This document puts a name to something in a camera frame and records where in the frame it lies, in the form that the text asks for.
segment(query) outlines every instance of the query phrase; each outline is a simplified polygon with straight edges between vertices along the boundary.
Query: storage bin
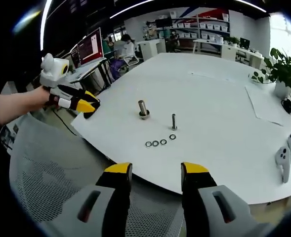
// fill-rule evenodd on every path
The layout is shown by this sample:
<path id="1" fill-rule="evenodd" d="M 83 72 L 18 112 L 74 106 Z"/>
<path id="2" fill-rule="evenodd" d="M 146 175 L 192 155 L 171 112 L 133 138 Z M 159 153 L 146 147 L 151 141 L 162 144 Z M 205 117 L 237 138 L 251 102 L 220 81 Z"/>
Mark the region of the storage bin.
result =
<path id="1" fill-rule="evenodd" d="M 205 29 L 206 28 L 206 24 L 205 23 L 199 23 L 199 26 L 201 29 Z"/>
<path id="2" fill-rule="evenodd" d="M 171 19 L 177 18 L 176 11 L 170 11 L 169 14 L 170 14 Z"/>
<path id="3" fill-rule="evenodd" d="M 208 35 L 207 34 L 201 34 L 201 38 L 203 38 L 204 40 L 208 39 Z"/>
<path id="4" fill-rule="evenodd" d="M 222 17 L 223 17 L 223 20 L 224 20 L 224 21 L 229 21 L 229 14 L 225 14 L 225 13 L 223 13 L 223 14 L 222 14 Z"/>
<path id="5" fill-rule="evenodd" d="M 222 31 L 228 32 L 228 27 L 227 26 L 221 26 Z"/>
<path id="6" fill-rule="evenodd" d="M 219 31 L 220 30 L 220 25 L 214 25 L 214 29 Z"/>
<path id="7" fill-rule="evenodd" d="M 215 41 L 214 35 L 209 35 L 209 39 L 210 39 L 210 41 Z"/>

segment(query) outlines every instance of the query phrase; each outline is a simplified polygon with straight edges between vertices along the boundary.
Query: metal bolt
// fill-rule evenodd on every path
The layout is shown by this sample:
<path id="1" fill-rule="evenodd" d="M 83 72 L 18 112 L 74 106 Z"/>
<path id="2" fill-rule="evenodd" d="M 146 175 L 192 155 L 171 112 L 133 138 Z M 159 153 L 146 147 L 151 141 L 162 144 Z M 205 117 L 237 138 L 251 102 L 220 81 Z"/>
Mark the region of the metal bolt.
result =
<path id="1" fill-rule="evenodd" d="M 146 116 L 147 115 L 147 110 L 146 110 L 144 101 L 143 100 L 139 100 L 138 103 L 139 103 L 139 106 L 140 106 L 141 114 L 143 116 Z"/>
<path id="2" fill-rule="evenodd" d="M 171 127 L 173 131 L 177 130 L 177 126 L 176 126 L 176 114 L 172 114 L 171 115 L 171 119 L 173 120 L 173 126 Z"/>

